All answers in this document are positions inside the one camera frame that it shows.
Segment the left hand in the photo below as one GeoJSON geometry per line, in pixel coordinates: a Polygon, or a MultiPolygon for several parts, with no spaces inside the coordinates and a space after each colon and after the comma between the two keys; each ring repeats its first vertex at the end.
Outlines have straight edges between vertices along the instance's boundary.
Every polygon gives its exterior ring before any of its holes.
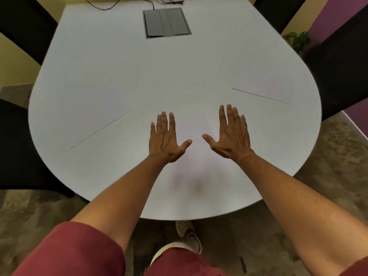
{"type": "Polygon", "coordinates": [[[173,163],[179,159],[192,144],[188,139],[181,146],[176,142],[175,119],[172,112],[169,114],[170,124],[168,127],[168,118],[166,112],[157,116],[156,129],[154,122],[151,123],[151,137],[149,140],[150,156],[158,156],[164,161],[164,164],[173,163]]]}

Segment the forearm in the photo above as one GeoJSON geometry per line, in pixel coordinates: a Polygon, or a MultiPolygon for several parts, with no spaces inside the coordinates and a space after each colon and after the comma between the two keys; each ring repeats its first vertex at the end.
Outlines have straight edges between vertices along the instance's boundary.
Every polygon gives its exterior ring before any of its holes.
{"type": "Polygon", "coordinates": [[[239,166],[311,273],[337,275],[368,255],[368,229],[359,219],[255,154],[239,166]]]}
{"type": "Polygon", "coordinates": [[[89,224],[115,240],[125,252],[150,191],[165,163],[148,156],[92,200],[72,221],[89,224]]]}

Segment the tabletop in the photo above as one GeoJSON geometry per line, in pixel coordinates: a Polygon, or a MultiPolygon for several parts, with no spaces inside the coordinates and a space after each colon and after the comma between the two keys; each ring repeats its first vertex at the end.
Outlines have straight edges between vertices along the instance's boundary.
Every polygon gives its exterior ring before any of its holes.
{"type": "Polygon", "coordinates": [[[147,157],[150,123],[161,111],[174,113],[178,142],[193,144],[159,175],[142,218],[207,218],[261,199],[242,170],[201,138],[218,139],[219,105],[236,106],[255,152],[292,176],[320,129],[312,75],[247,0],[185,0],[181,8],[191,35],[146,39],[149,2],[109,11],[68,5],[30,96],[39,155],[88,200],[147,157]],[[239,83],[284,89],[292,102],[234,90],[239,83]]]}

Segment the hand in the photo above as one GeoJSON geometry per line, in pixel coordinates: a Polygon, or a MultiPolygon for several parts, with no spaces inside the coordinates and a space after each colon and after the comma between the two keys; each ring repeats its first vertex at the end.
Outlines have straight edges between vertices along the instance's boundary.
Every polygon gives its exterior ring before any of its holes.
{"type": "Polygon", "coordinates": [[[158,156],[164,161],[164,164],[173,163],[179,159],[192,144],[192,140],[188,139],[181,146],[176,142],[175,119],[172,112],[169,114],[170,124],[168,128],[168,118],[166,112],[162,112],[157,116],[156,129],[154,122],[151,123],[151,137],[149,140],[150,156],[158,156]]]}
{"type": "Polygon", "coordinates": [[[211,149],[223,156],[239,163],[240,159],[249,154],[254,154],[251,149],[248,129],[246,126],[246,118],[238,114],[236,107],[230,104],[226,107],[228,113],[228,123],[226,122],[224,106],[220,106],[220,139],[218,142],[204,134],[203,139],[209,144],[211,149]]]}

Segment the red shorts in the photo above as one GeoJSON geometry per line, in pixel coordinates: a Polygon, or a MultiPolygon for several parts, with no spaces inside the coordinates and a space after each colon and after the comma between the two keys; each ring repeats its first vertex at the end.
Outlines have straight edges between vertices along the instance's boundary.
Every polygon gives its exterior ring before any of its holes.
{"type": "MultiPolygon", "coordinates": [[[[368,257],[341,276],[363,276],[368,257]]],[[[122,276],[122,248],[110,237],[86,224],[65,222],[56,226],[22,262],[13,276],[122,276]]],[[[190,250],[171,248],[148,268],[145,276],[223,276],[222,269],[209,265],[190,250]]]]}

